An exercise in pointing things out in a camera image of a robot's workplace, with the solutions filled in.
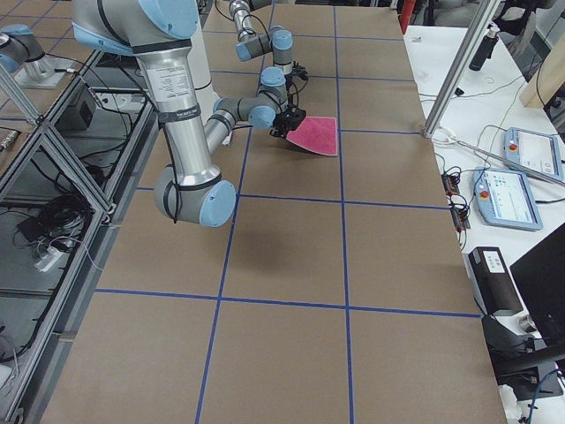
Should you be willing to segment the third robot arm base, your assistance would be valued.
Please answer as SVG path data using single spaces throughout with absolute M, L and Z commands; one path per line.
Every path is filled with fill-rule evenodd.
M 65 75 L 76 72 L 71 59 L 49 57 L 24 24 L 1 28 L 1 65 L 23 88 L 54 89 Z

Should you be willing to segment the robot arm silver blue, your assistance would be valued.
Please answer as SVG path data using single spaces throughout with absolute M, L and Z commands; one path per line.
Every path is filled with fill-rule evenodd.
M 283 137 L 305 118 L 288 100 L 290 83 L 303 68 L 293 60 L 293 37 L 282 26 L 254 34 L 256 5 L 231 1 L 237 29 L 237 55 L 246 61 L 271 53 L 272 66 L 260 74 L 254 97 L 223 98 L 209 118 L 201 116 L 192 80 L 192 40 L 200 23 L 194 1 L 76 1 L 72 26 L 76 40 L 91 49 L 135 57 L 163 129 L 172 163 L 161 173 L 154 198 L 173 221 L 206 227 L 225 224 L 237 193 L 212 161 L 216 149 L 239 122 Z
M 290 105 L 299 106 L 298 86 L 296 78 L 307 85 L 309 75 L 294 59 L 294 39 L 291 31 L 283 26 L 267 28 L 255 14 L 259 9 L 270 5 L 271 1 L 229 1 L 229 20 L 237 30 L 236 53 L 241 62 L 247 62 L 256 57 L 272 54 L 273 66 L 280 68 L 286 80 L 287 93 L 290 95 Z

